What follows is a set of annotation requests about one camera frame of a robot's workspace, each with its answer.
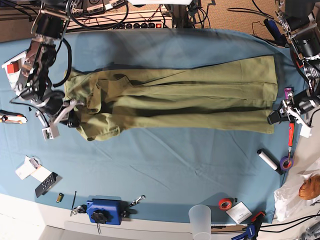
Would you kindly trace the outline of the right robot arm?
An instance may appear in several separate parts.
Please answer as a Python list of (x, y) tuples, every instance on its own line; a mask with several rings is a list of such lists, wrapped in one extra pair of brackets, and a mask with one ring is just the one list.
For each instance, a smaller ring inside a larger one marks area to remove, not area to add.
[[(58, 87), (64, 85), (72, 70), (72, 49), (65, 39), (65, 33), (71, 20), (72, 0), (44, 0), (35, 18), (31, 40), (27, 50), (5, 62), (5, 70), (11, 89), (16, 98), (27, 101), (29, 107), (36, 110), (45, 140), (52, 140), (60, 135), (58, 125), (70, 128), (80, 125), (75, 114), (75, 107), (84, 103), (76, 99), (65, 99), (65, 93)], [(63, 80), (52, 83), (49, 68), (57, 59), (58, 49), (55, 42), (60, 41), (67, 49), (67, 71)]]

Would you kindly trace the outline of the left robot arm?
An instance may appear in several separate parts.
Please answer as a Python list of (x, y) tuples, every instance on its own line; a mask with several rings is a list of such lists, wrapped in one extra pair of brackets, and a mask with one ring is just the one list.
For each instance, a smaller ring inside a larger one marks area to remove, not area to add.
[(290, 47), (291, 60), (307, 83), (300, 93), (288, 93), (279, 108), (269, 114), (268, 123), (295, 122), (300, 135), (309, 138), (312, 123), (303, 116), (320, 105), (320, 27), (314, 9), (316, 0), (277, 0), (276, 16)]

